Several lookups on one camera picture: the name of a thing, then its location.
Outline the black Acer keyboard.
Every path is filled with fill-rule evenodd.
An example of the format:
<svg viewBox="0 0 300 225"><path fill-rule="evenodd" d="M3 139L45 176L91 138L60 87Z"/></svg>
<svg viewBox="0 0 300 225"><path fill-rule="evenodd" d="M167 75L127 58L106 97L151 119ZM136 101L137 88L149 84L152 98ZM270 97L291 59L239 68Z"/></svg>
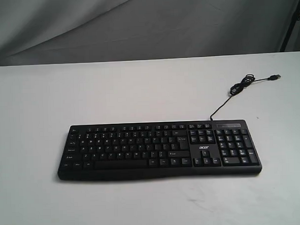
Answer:
<svg viewBox="0 0 300 225"><path fill-rule="evenodd" d="M200 120L73 125L58 177L130 181L261 170L244 120Z"/></svg>

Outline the grey backdrop cloth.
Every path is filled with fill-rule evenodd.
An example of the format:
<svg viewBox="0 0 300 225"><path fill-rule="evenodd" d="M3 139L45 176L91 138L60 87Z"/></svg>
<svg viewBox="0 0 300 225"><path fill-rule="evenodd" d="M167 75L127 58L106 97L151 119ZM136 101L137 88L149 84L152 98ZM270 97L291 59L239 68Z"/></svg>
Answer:
<svg viewBox="0 0 300 225"><path fill-rule="evenodd" d="M299 0L0 0L0 66L278 52Z"/></svg>

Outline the black stand pole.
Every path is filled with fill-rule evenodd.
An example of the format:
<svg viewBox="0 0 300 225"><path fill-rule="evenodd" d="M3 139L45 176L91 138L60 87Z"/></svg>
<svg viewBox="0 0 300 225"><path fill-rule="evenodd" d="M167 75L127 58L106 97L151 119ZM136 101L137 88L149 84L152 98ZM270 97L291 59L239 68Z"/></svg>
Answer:
<svg viewBox="0 0 300 225"><path fill-rule="evenodd" d="M296 8L295 8L295 10L292 14L291 19L290 19L288 29L285 33L284 39L283 39L283 41L281 43L281 46L280 46L280 49L279 49L280 52L285 52L286 47L287 47L287 45L290 41L290 37L292 35L292 32L294 30L295 24L296 24L296 22L298 21L299 18L300 18L300 0L298 0Z"/></svg>

